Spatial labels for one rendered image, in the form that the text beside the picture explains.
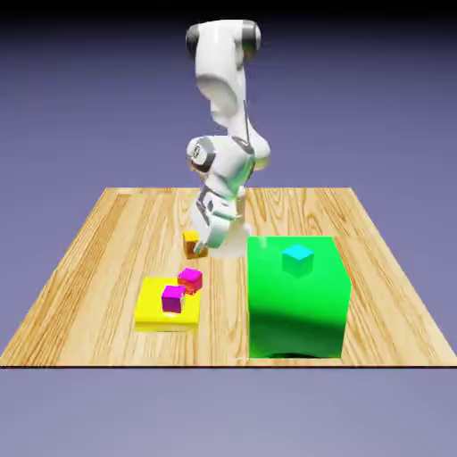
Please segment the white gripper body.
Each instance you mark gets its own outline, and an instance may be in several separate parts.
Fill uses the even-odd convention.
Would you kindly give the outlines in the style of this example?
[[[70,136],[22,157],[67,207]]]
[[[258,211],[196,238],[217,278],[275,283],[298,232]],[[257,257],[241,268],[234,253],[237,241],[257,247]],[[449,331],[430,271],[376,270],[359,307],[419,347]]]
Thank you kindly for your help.
[[[236,217],[237,212],[234,208],[216,210],[215,212],[206,209],[202,228],[204,246],[212,249],[220,247]]]

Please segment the small orange cube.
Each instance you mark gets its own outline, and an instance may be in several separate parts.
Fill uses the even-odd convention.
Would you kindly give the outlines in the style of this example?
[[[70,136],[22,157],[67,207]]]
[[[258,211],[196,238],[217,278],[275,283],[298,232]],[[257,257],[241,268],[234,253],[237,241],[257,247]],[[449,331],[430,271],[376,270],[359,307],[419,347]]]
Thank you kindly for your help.
[[[197,244],[199,238],[198,233],[195,230],[184,230],[182,232],[183,239],[183,250],[187,259],[197,259],[206,257],[208,255],[208,249],[204,248],[199,254],[194,252],[195,245]]]

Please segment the small magenta cube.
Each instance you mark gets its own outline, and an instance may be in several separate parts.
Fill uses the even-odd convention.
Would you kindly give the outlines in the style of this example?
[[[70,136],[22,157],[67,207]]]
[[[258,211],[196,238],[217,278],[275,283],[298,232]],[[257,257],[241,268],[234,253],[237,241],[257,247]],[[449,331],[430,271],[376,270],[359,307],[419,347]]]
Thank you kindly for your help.
[[[185,292],[194,295],[203,286],[203,273],[200,270],[185,268],[178,274],[178,285],[185,288]]]
[[[161,296],[162,311],[164,313],[181,313],[185,295],[185,287],[180,285],[166,285]]]

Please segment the small cyan cube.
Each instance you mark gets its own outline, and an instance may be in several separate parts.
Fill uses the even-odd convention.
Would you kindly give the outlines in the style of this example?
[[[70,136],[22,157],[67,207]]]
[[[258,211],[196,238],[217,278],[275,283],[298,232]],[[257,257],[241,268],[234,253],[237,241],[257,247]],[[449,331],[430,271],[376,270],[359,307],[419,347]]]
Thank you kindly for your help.
[[[291,245],[281,254],[282,270],[296,278],[312,270],[314,251],[304,245]]]

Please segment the large yellow box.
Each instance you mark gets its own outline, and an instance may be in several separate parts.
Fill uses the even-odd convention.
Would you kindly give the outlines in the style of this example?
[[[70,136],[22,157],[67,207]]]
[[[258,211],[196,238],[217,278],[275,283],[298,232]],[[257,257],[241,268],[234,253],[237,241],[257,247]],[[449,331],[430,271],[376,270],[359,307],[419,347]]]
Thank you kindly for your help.
[[[200,298],[186,293],[181,313],[162,311],[162,291],[166,285],[178,285],[177,278],[145,278],[134,313],[137,332],[180,332],[196,330],[199,324]]]

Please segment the large green box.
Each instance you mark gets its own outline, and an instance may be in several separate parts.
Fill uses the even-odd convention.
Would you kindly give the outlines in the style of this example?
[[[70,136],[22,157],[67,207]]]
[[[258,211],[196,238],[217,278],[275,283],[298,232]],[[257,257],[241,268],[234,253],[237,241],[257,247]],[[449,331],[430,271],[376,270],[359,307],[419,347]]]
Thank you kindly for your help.
[[[296,278],[282,270],[282,251],[314,251],[312,270]],[[247,238],[249,357],[339,358],[352,283],[333,237]]]

